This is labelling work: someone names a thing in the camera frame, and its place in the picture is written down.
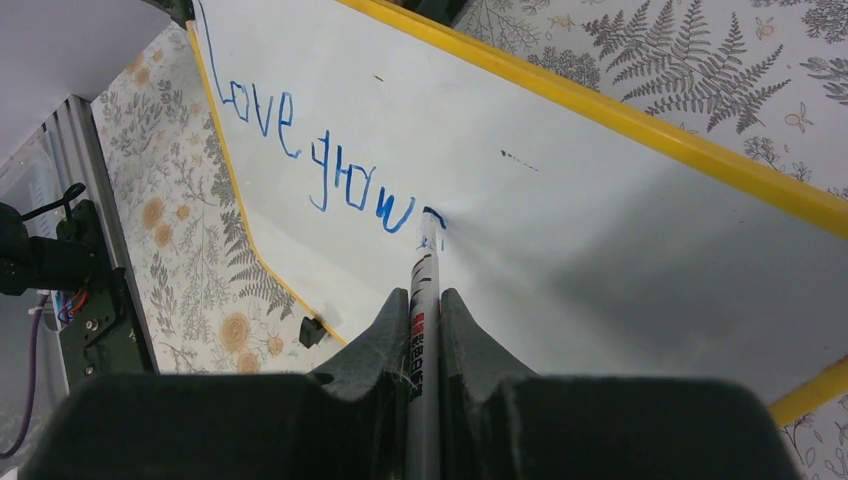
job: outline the floral wallpaper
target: floral wallpaper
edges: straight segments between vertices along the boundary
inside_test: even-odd
[[[92,105],[163,372],[307,371],[307,315],[250,248],[185,31],[166,29]]]
[[[848,200],[848,0],[469,0],[454,28]],[[780,430],[848,479],[848,395]]]

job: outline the marker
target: marker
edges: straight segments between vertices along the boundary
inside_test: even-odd
[[[445,220],[430,207],[421,214],[409,297],[409,378],[404,480],[439,478],[439,258],[436,232]]]

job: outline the white board surface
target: white board surface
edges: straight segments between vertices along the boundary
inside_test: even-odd
[[[843,240],[332,0],[195,7],[255,245],[344,339],[429,205],[442,288],[540,373],[770,402],[844,355]]]

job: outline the red wire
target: red wire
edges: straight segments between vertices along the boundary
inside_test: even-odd
[[[68,313],[77,313],[79,309],[82,308],[83,305],[85,305],[86,300],[88,300],[88,292],[82,292],[82,300],[80,300],[80,303],[76,307],[68,310]]]
[[[79,297],[80,295],[82,295],[82,289],[78,290],[78,291],[77,291],[77,293],[76,293],[73,297],[71,297],[71,299],[70,299],[70,300],[68,300],[68,301],[65,303],[65,306],[63,306],[63,307],[62,307],[62,309],[61,309],[61,310],[59,310],[59,313],[64,312],[64,311],[68,308],[68,306],[70,306],[71,304],[73,304],[73,303],[74,303],[74,300],[76,300],[76,299],[77,299],[77,297]]]

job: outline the yellow border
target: yellow border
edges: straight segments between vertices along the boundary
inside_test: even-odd
[[[235,181],[236,172],[233,170],[233,163],[230,161],[230,149],[227,148],[227,141],[224,137],[224,130],[221,126],[221,119],[218,116],[218,109],[215,108],[215,97],[212,96],[212,87],[209,83],[209,76],[206,74],[206,67],[203,65],[203,57],[200,56],[200,47],[197,45],[197,33],[194,30],[194,25],[194,22],[188,22],[188,24],[186,25],[186,28],[188,30],[188,38],[191,42],[191,49],[194,52],[194,59],[197,62],[198,70],[200,70],[200,78],[201,80],[203,80],[203,89],[206,90],[206,101],[209,102],[209,109],[212,111],[212,120],[215,122],[215,130],[218,133],[218,140],[221,142],[221,153],[223,153],[224,155],[224,161],[227,164],[227,170],[229,171],[230,178],[233,180],[230,183],[233,184],[233,191],[236,194],[236,201],[238,202],[239,211],[241,212],[242,221],[244,222],[244,230],[245,232],[247,232],[247,241],[248,243],[250,243],[250,248],[253,249],[253,253],[254,255],[256,255],[256,259],[259,260],[259,263],[262,265],[265,271],[267,271],[272,277],[274,277],[274,280],[276,280],[280,285],[282,285],[283,288],[285,288],[292,295],[294,295],[294,298],[303,306],[304,309],[306,309],[307,312],[309,312],[309,315],[313,318],[318,319],[321,322],[321,325],[324,326],[324,329],[330,332],[330,335],[332,335],[336,340],[338,340],[339,343],[342,344],[342,346],[345,346],[347,345],[345,339],[340,337],[335,330],[333,330],[329,325],[327,325],[327,323],[324,322],[323,319],[318,315],[318,312],[316,312],[312,307],[309,306],[308,303],[306,303],[302,298],[300,298],[300,295],[298,295],[294,290],[292,290],[291,287],[289,287],[289,285],[284,282],[279,275],[277,275],[277,272],[275,272],[271,267],[268,266],[267,263],[265,263],[265,259],[262,258],[262,254],[259,253],[259,249],[256,248],[256,244],[253,243],[253,235],[250,233],[250,224],[247,222],[247,215],[245,215],[244,213],[244,204],[241,201],[241,193],[238,189],[238,182]]]
[[[700,137],[683,132],[662,120],[645,115],[396,5],[383,0],[336,1],[545,97],[766,203],[801,217],[828,232],[848,239],[848,202],[844,200],[759,165]],[[209,105],[212,108],[215,127],[221,139],[227,168],[230,170],[230,176],[235,178],[206,76],[206,68],[197,47],[193,22],[189,25],[189,32]],[[234,183],[233,186],[239,208],[244,214],[238,185]],[[246,218],[245,216],[248,238],[257,258],[278,282],[286,285],[262,260],[253,244]],[[315,311],[300,297],[296,298],[315,315]],[[327,330],[342,344],[345,343],[335,332],[329,328]],[[845,390],[848,390],[848,362],[840,361],[773,404],[770,410],[775,421],[783,425],[815,410]]]
[[[778,425],[819,408],[848,390],[848,357],[839,360],[769,407]]]

